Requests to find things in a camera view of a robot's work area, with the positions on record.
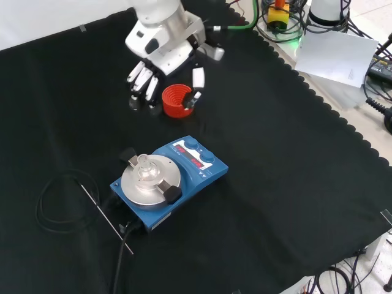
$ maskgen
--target blue knob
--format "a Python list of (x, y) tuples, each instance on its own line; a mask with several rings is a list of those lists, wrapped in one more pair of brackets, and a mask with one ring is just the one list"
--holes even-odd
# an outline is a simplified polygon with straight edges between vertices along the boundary
[(208, 150), (203, 151), (200, 155), (200, 159), (204, 162), (212, 162), (214, 161), (214, 158), (215, 158), (214, 153)]
[(197, 140), (193, 138), (188, 138), (185, 140), (185, 147), (189, 149), (197, 149), (198, 148), (198, 142)]

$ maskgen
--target digital display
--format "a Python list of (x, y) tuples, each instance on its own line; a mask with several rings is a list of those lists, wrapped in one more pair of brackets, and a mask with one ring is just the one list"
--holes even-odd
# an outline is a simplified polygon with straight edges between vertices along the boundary
[(188, 158), (198, 168), (204, 167), (204, 165), (200, 161), (198, 161), (194, 156), (192, 156), (188, 151), (186, 151), (181, 145), (176, 145), (176, 149), (181, 154), (185, 155), (185, 157)]

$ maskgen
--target red cup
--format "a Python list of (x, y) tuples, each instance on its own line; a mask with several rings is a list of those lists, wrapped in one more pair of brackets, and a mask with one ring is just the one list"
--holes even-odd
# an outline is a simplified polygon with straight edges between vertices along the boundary
[(182, 105), (185, 95), (190, 92), (192, 92), (190, 87), (182, 84), (167, 87), (162, 93), (164, 112), (171, 118), (184, 118), (190, 115), (193, 108), (185, 110)]

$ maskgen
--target black fabric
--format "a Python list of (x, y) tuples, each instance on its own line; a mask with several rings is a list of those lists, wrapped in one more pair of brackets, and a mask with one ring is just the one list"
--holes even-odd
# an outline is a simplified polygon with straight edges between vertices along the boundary
[[(209, 25), (238, 19), (223, 1), (184, 5)], [(72, 167), (104, 197), (122, 150), (151, 153), (185, 135), (228, 174), (152, 234), (131, 237), (120, 293), (279, 293), (388, 229), (388, 162), (250, 31), (228, 32), (223, 60), (205, 60), (190, 117), (131, 111), (124, 79), (138, 59), (124, 40), (134, 23), (127, 11), (0, 52), (0, 293), (108, 293), (117, 236), (102, 218), (76, 235), (41, 231), (39, 192)], [(184, 68), (166, 85), (190, 76)], [(78, 214), (74, 197), (85, 195), (47, 195), (46, 207)]]

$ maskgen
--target robotic hand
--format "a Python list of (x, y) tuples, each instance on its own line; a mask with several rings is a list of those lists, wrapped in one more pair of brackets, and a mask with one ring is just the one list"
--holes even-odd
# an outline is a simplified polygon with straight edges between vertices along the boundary
[(140, 108), (141, 96), (150, 109), (157, 105), (160, 80), (172, 74), (188, 60), (193, 60), (193, 91), (183, 101), (193, 108), (205, 84), (203, 66), (195, 61), (195, 51), (221, 60), (224, 50), (206, 43), (205, 27), (200, 17), (184, 11), (180, 0), (134, 0), (138, 21), (126, 39), (128, 48), (141, 61), (127, 78), (132, 109)]

